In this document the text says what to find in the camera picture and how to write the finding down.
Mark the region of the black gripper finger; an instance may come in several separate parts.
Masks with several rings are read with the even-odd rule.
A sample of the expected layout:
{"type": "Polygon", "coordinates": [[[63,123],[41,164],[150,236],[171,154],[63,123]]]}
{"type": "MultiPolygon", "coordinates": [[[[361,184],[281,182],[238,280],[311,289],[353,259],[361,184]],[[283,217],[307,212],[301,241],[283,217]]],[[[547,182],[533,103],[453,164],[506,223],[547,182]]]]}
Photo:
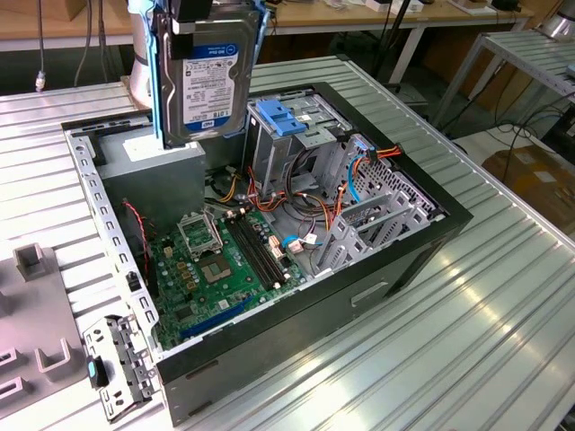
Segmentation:
{"type": "Polygon", "coordinates": [[[196,22],[205,21],[211,0],[173,0],[169,2],[171,20],[171,58],[186,58],[193,50],[196,22]]]}

